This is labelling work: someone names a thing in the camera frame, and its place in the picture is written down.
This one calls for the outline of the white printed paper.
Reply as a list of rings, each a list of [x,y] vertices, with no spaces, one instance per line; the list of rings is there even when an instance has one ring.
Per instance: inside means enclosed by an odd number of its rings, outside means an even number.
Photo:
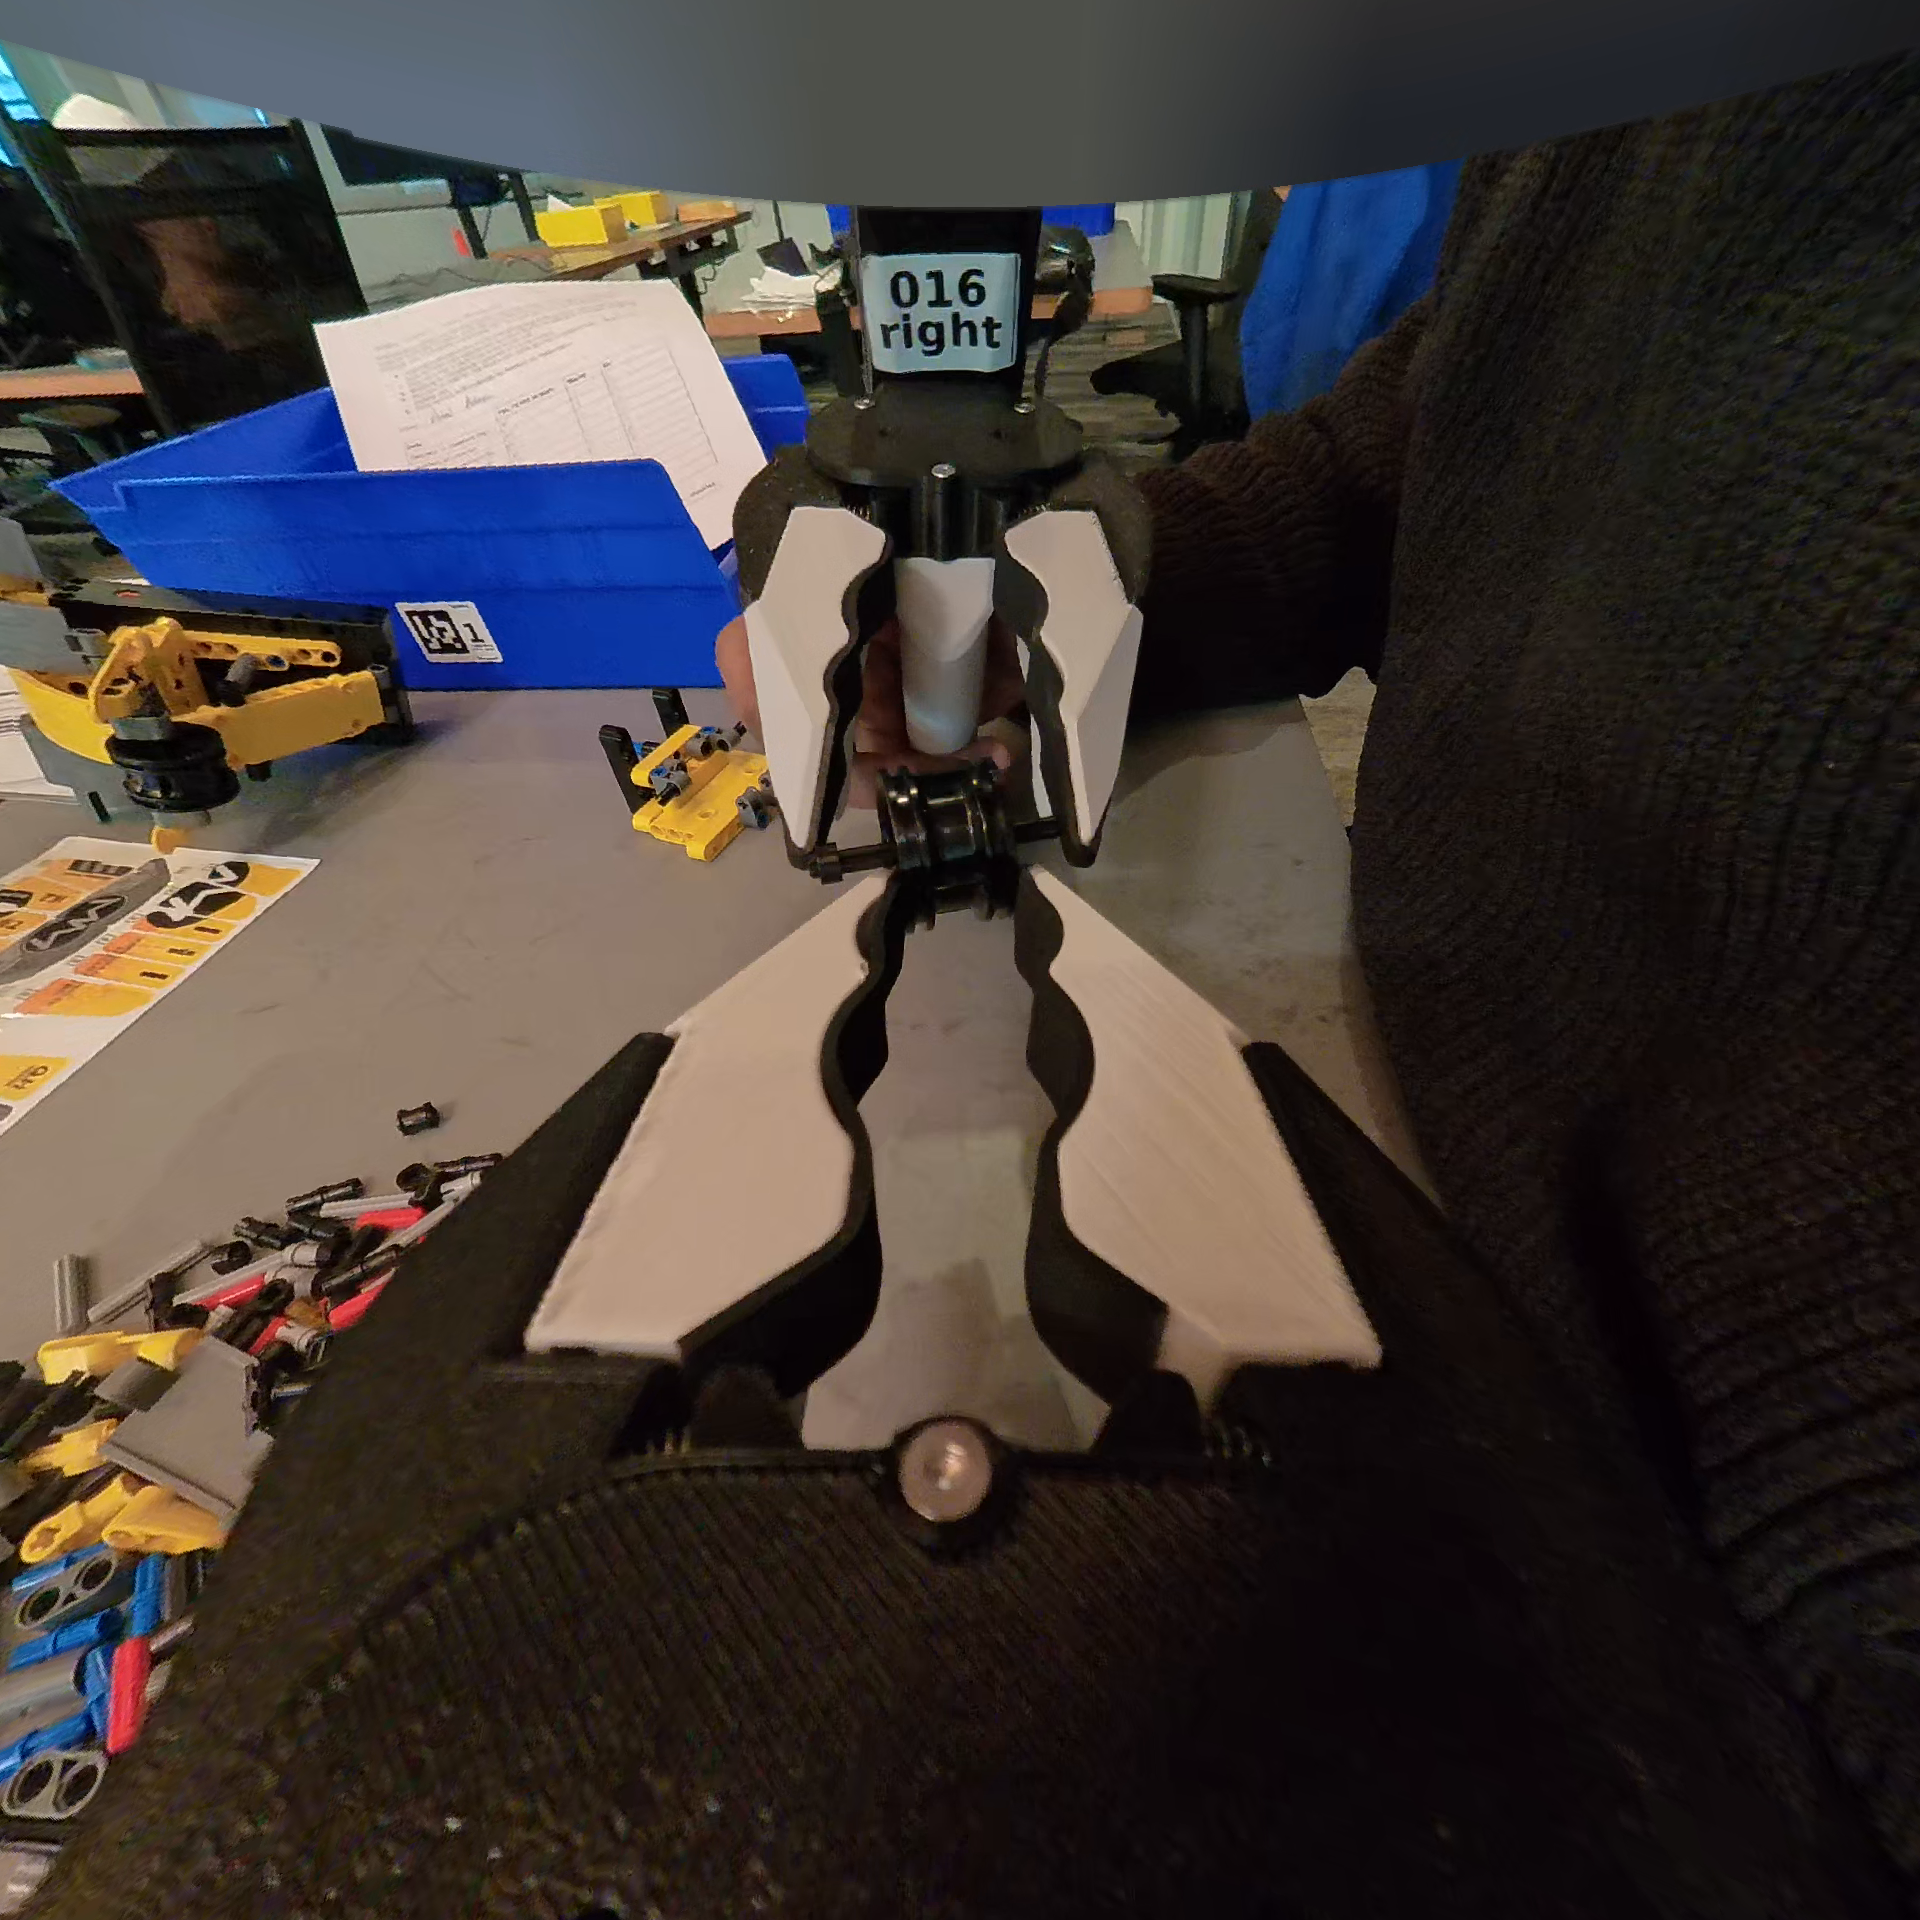
[[[48,780],[35,758],[35,735],[27,698],[5,668],[5,801],[60,801],[68,802],[68,786]]]

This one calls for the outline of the person's right forearm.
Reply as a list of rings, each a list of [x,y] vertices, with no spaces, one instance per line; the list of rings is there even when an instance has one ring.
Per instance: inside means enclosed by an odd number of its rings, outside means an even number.
[[[1378,671],[1434,314],[1429,293],[1325,396],[1139,476],[1154,557],[1134,717]]]

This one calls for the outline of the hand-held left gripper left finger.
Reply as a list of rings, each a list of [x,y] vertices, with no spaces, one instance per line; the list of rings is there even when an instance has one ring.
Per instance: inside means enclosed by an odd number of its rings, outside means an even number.
[[[847,883],[668,1028],[668,1056],[523,1346],[834,1367],[881,1285],[860,1104],[889,1065],[898,895]]]

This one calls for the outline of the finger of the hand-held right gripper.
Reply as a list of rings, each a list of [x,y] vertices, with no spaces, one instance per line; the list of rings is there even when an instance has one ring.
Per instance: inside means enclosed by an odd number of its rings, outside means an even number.
[[[831,847],[850,797],[866,653],[891,613],[881,524],[847,505],[798,505],[746,608],[762,755],[798,869]]]
[[[1036,797],[1074,869],[1099,857],[1142,613],[1094,508],[1043,508],[1003,539],[1003,624],[1021,653]]]

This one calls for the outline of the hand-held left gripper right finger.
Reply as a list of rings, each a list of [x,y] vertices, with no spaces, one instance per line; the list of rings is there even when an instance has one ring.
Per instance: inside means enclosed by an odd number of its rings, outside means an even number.
[[[1027,1295],[1064,1371],[1383,1364],[1249,1034],[1058,875],[1021,875],[1048,1101]]]

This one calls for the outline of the yellow box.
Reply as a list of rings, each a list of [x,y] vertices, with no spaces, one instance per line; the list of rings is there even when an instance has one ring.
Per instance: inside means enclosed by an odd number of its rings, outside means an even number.
[[[537,202],[537,235],[552,251],[623,246],[671,224],[674,202],[660,188],[622,188],[587,202],[545,194]]]

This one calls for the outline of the yellow grey sticker sheet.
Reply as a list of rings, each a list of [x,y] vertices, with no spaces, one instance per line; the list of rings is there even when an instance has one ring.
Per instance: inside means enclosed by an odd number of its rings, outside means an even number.
[[[5,875],[5,1128],[227,952],[313,857],[67,837]]]

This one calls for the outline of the blue cloth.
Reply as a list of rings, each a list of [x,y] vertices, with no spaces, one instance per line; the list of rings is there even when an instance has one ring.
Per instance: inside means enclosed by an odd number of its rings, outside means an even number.
[[[1429,293],[1463,161],[1300,183],[1242,314],[1249,419],[1325,396]]]

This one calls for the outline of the black toy wheel rim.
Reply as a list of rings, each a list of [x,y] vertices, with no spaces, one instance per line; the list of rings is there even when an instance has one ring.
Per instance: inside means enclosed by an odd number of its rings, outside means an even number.
[[[793,866],[827,883],[887,875],[920,926],[954,911],[981,919],[1010,917],[1027,847],[1064,831],[1056,811],[1019,802],[1006,774],[984,758],[877,774],[877,820],[877,843],[821,843],[798,853]]]

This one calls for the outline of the person's black sweater torso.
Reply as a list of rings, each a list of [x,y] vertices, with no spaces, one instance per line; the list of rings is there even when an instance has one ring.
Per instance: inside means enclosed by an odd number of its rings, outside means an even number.
[[[1916,55],[1469,163],[1412,323],[1384,1047],[1916,1917]]]

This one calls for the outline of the printed paper form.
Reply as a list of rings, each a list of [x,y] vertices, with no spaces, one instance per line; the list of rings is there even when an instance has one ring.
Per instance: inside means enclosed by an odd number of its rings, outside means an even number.
[[[366,474],[649,460],[719,544],[769,460],[671,280],[469,287],[313,338]]]

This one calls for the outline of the small yellow toy assembly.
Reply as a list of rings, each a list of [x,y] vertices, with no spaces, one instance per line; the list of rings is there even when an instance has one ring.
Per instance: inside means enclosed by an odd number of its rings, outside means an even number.
[[[630,825],[695,862],[719,857],[780,811],[769,758],[747,746],[746,723],[679,723],[646,746],[626,728],[600,723],[598,745]]]

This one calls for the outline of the black monitor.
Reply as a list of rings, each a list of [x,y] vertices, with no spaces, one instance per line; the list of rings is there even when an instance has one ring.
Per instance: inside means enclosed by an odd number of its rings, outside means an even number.
[[[177,437],[327,384],[317,327],[370,314],[299,125],[55,130],[48,194]]]

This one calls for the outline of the black office chair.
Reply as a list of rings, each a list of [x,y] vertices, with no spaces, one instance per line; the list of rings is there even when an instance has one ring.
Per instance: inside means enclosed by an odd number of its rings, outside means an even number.
[[[1228,278],[1154,273],[1151,290],[1175,314],[1175,343],[1100,362],[1090,391],[1142,399],[1173,420],[1162,437],[1171,460],[1246,434],[1249,391],[1242,374],[1246,290]]]

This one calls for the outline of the yellow toy vehicle assembly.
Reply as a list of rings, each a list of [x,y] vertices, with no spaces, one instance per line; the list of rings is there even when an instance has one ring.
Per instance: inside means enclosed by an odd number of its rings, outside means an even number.
[[[35,774],[103,821],[144,811],[158,846],[281,761],[415,735],[380,603],[5,575],[5,686]]]

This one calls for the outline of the blue plastic bin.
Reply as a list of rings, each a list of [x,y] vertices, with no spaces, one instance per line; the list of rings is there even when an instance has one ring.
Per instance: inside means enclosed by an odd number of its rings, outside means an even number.
[[[657,462],[360,474],[327,387],[55,478],[158,588],[384,603],[412,687],[719,687],[740,613]]]

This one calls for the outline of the pile of toy building parts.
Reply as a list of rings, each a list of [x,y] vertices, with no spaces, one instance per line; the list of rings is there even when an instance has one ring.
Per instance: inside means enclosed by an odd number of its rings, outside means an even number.
[[[45,1868],[132,1752],[274,1441],[499,1151],[327,1183],[5,1361],[5,1868]]]

